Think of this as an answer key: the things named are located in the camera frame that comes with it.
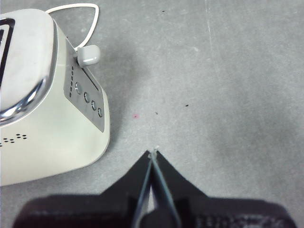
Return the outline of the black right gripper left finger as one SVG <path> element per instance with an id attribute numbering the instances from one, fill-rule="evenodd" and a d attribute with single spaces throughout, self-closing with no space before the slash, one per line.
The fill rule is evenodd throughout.
<path id="1" fill-rule="evenodd" d="M 128 172 L 102 193 L 103 228 L 138 228 L 148 209 L 150 152 L 145 151 Z"/>

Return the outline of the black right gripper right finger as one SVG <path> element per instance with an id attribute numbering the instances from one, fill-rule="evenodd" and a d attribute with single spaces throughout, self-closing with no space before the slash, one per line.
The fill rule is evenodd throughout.
<path id="1" fill-rule="evenodd" d="M 158 151 L 152 152 L 152 190 L 155 212 L 171 228 L 181 228 L 189 213 L 189 200 L 207 195 L 183 177 Z"/>

